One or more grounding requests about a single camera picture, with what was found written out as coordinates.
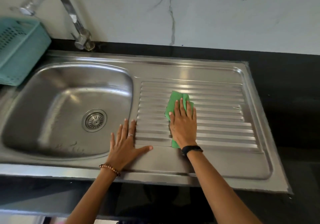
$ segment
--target person's right arm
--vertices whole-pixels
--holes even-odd
[[[175,102],[174,114],[170,113],[170,130],[181,149],[197,145],[197,113],[195,108],[192,113],[189,102],[187,111],[183,108],[182,99],[180,107],[179,102]],[[261,224],[202,152],[191,150],[187,156],[219,224]]]

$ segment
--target black watch strap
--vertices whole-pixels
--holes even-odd
[[[191,150],[195,150],[195,151],[199,151],[199,152],[203,152],[203,150],[201,149],[201,147],[199,146],[185,146],[184,148],[182,148],[182,155],[186,156],[188,152],[190,152]]]

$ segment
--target black countertop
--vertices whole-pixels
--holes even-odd
[[[77,51],[54,39],[50,49]],[[264,223],[319,223],[320,56],[98,42],[94,52],[248,61],[293,195],[237,190]],[[68,216],[91,181],[0,177],[0,210]],[[203,223],[214,220],[200,188],[113,183],[98,218]]]

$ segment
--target stainless steel sink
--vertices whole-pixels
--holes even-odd
[[[107,153],[105,137],[129,118],[133,84],[126,71],[93,64],[50,65],[26,84],[1,135],[28,154],[83,157]]]
[[[154,149],[116,181],[198,186],[171,147],[172,90],[197,108],[197,142],[229,185],[290,191],[246,63],[51,51],[19,88],[0,91],[0,174],[94,179],[124,118]]]

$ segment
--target basket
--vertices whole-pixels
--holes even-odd
[[[0,84],[21,84],[50,43],[38,20],[0,18]]]

